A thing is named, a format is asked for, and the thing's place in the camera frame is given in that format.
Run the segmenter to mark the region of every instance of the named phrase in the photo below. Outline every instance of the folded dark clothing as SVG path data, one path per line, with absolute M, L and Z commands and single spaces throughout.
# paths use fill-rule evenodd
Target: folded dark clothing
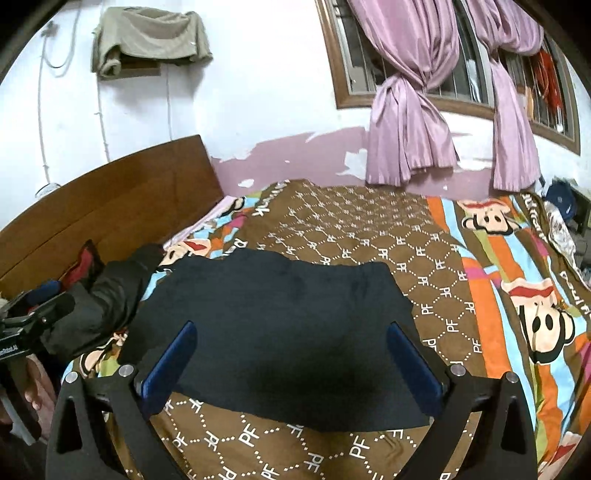
M 74 310 L 41 335 L 47 351 L 68 363 L 123 329 L 135 316 L 163 256 L 160 245 L 144 245 L 127 260 L 107 263 L 89 290 L 81 282 L 74 283 L 68 289 L 76 301 Z
M 191 320 L 197 351 L 177 391 L 194 399 L 320 431 L 428 423 L 387 350 L 394 320 L 418 333 L 385 264 L 238 249 L 171 268 L 132 322 L 121 363 L 139 362 Z

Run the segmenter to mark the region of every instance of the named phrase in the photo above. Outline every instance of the window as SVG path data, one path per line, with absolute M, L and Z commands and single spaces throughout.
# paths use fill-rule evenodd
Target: window
M 546 137 L 580 154 L 579 114 L 564 55 L 547 36 L 542 44 L 542 50 L 550 55 L 556 71 L 562 107 L 555 112 L 548 106 L 547 100 L 544 99 L 544 92 L 541 91 L 536 80 L 537 61 L 535 59 L 507 51 L 500 51 L 499 59 L 513 79 L 517 92 L 525 103 L 529 103 L 528 117 L 532 131 L 536 135 Z
M 441 111 L 492 120 L 494 93 L 488 55 L 476 39 L 463 0 L 453 1 L 460 34 L 460 57 L 452 74 L 441 87 L 430 91 L 429 97 Z M 316 0 L 316 3 L 337 108 L 371 106 L 377 86 L 395 72 L 394 67 L 379 55 L 367 39 L 348 0 Z M 504 51 L 499 53 L 499 57 L 513 78 L 518 93 L 526 97 L 527 89 L 530 91 L 534 104 L 530 123 L 535 135 L 580 154 L 579 117 L 566 61 L 551 39 L 545 39 L 543 49 L 552 57 L 560 84 L 564 111 L 558 117 L 548 112 L 546 102 L 537 89 L 531 60 Z

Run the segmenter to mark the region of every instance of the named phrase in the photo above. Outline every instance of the wooden window frame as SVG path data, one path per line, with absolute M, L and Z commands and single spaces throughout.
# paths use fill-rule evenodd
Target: wooden window frame
M 329 58 L 330 73 L 333 80 L 337 109 L 371 107 L 374 102 L 374 93 L 351 93 L 349 91 L 345 62 L 343 60 L 337 26 L 335 24 L 334 15 L 332 14 L 331 0 L 316 0 L 316 8 L 320 17 L 324 42 L 326 43 L 326 51 Z M 563 87 L 566 90 L 564 95 L 568 95 L 570 98 L 569 104 L 572 109 L 571 117 L 574 138 L 558 133 L 557 131 L 533 120 L 530 121 L 530 125 L 534 135 L 545 138 L 552 143 L 562 145 L 575 154 L 580 155 L 579 114 L 574 96 L 573 82 L 570 77 L 564 54 L 560 52 L 559 57 L 560 58 L 557 61 L 557 67 L 559 69 L 558 74 L 560 75 Z M 445 98 L 439 95 L 428 95 L 428 97 L 433 102 L 433 105 L 442 112 L 458 113 L 460 115 L 474 116 L 486 120 L 493 120 L 495 116 L 495 109 L 490 105 L 483 103 L 465 102 L 463 100 Z

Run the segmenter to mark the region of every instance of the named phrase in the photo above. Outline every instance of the brown bedsheet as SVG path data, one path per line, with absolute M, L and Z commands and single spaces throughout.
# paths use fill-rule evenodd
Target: brown bedsheet
M 414 304 L 423 342 L 447 363 L 461 362 L 473 375 L 486 375 L 456 245 L 435 224 L 422 197 L 385 188 L 321 188 L 292 181 L 263 192 L 228 252 L 267 249 L 319 264 L 383 261 Z M 470 418 L 442 479 L 456 473 L 477 421 L 477 416 Z M 199 480 L 391 479 L 428 430 L 320 434 L 179 394 L 173 394 L 152 423 L 188 476 Z M 138 478 L 116 427 L 111 427 L 128 475 Z

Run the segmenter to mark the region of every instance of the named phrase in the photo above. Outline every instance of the white wall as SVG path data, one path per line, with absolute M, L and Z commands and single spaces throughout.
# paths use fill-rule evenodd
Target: white wall
M 198 12 L 213 52 L 214 60 L 204 68 L 170 67 L 174 138 L 199 133 L 211 157 L 229 161 L 247 158 L 260 142 L 369 124 L 369 109 L 335 108 L 314 0 L 139 3 Z M 41 118 L 51 181 L 67 183 L 106 162 L 97 115 L 96 77 L 90 72 L 92 30 L 101 8 L 129 4 L 135 3 L 84 0 L 69 70 L 57 77 L 43 68 Z M 77 2 L 71 2 L 54 19 L 60 29 L 56 38 L 48 41 L 53 63 L 61 62 L 67 54 L 76 7 Z M 31 205 L 34 193 L 46 183 L 37 133 L 41 46 L 38 33 L 0 85 L 0 178 L 5 186 L 0 189 L 0 228 Z M 585 134 L 591 126 L 591 101 L 571 73 L 582 131 L 581 157 L 543 138 L 536 138 L 536 142 L 547 179 L 561 174 L 575 176 L 585 184 L 591 178 L 591 138 Z M 99 88 L 112 160 L 169 140 L 165 68 L 160 77 L 99 82 Z M 451 113 L 444 116 L 455 134 L 461 166 L 482 168 L 490 164 L 492 123 Z M 277 161 L 284 160 L 278 155 Z M 302 161 L 307 162 L 299 170 L 303 174 L 322 164 L 321 157 Z

